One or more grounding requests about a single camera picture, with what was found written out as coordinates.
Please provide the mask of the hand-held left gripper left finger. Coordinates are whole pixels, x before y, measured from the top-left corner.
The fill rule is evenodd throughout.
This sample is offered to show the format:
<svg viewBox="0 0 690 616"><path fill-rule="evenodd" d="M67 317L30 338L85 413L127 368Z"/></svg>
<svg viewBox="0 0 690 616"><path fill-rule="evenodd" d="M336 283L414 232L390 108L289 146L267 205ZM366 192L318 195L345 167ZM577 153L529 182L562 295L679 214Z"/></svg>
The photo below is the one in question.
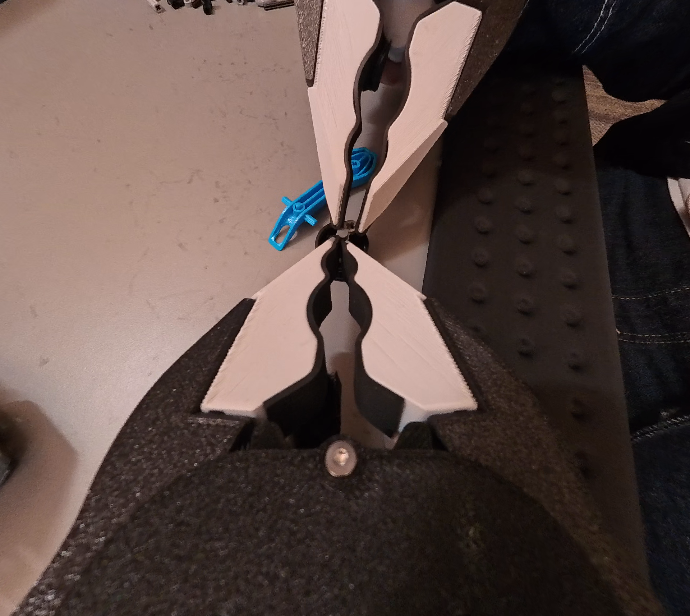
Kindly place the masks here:
<svg viewBox="0 0 690 616"><path fill-rule="evenodd" d="M326 241L253 296L202 411L311 419L326 401L320 326L332 309L340 243Z"/></svg>

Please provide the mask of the person's blue jeans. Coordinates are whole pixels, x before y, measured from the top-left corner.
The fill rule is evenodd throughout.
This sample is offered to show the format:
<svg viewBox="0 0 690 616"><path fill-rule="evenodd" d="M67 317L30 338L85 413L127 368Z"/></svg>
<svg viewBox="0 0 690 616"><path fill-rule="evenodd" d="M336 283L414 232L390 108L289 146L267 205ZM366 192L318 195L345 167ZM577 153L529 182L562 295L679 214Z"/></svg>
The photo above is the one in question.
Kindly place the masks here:
<svg viewBox="0 0 690 616"><path fill-rule="evenodd" d="M689 91L614 124L594 147L652 585L689 614Z"/></svg>

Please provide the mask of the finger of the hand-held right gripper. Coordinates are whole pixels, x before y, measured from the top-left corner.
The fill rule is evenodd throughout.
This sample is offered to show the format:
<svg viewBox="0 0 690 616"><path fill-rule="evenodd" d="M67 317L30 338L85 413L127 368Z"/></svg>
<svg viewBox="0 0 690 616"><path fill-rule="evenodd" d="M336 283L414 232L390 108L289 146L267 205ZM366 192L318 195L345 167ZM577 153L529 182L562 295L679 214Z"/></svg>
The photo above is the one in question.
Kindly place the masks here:
<svg viewBox="0 0 690 616"><path fill-rule="evenodd" d="M481 19L479 9L448 2L415 22L406 52L409 91L387 129L386 157L368 187L358 232L384 212L446 128L446 112Z"/></svg>
<svg viewBox="0 0 690 616"><path fill-rule="evenodd" d="M308 100L323 189L335 230L343 227L352 183L350 153L361 128L360 78L382 35L376 0L323 0Z"/></svg>

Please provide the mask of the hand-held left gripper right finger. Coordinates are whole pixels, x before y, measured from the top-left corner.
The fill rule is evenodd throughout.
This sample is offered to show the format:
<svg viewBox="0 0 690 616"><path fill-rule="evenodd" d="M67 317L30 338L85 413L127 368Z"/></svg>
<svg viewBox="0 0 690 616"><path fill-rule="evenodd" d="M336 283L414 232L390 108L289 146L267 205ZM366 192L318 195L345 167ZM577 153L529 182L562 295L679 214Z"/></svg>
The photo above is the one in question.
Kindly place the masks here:
<svg viewBox="0 0 690 616"><path fill-rule="evenodd" d="M426 296L348 243L350 312L362 329L356 378L364 416L432 416L478 403Z"/></svg>

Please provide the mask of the person's right forearm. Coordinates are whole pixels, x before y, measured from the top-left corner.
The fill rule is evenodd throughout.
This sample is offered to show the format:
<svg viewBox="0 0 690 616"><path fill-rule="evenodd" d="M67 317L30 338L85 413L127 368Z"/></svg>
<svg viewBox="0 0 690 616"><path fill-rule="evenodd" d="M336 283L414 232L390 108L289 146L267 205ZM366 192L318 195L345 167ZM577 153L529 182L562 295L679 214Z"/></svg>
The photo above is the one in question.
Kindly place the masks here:
<svg viewBox="0 0 690 616"><path fill-rule="evenodd" d="M689 0L529 0L511 43L576 59L624 101L689 89Z"/></svg>

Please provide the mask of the black dimpled mat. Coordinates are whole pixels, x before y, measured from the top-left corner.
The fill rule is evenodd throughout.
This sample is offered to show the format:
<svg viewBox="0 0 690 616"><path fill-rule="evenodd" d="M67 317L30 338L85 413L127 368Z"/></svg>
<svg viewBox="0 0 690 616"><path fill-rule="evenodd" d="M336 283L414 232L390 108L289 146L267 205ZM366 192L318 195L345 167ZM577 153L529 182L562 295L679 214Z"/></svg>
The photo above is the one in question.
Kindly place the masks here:
<svg viewBox="0 0 690 616"><path fill-rule="evenodd" d="M579 65L496 63L449 123L423 292L532 389L648 579Z"/></svg>

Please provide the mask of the light blue brick separator tool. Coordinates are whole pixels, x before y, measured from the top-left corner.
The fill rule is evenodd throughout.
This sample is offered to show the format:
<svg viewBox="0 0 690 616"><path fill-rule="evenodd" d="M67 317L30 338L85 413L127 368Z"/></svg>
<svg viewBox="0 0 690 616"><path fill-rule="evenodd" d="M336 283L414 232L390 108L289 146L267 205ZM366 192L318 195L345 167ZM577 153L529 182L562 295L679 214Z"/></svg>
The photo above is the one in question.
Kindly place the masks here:
<svg viewBox="0 0 690 616"><path fill-rule="evenodd" d="M367 147L357 147L351 152L353 170L352 188L367 184L377 164L377 155ZM320 180L295 199L283 197L285 208L268 238L273 248L281 251L292 239L298 228L307 223L315 226L315 215L326 206L323 182Z"/></svg>

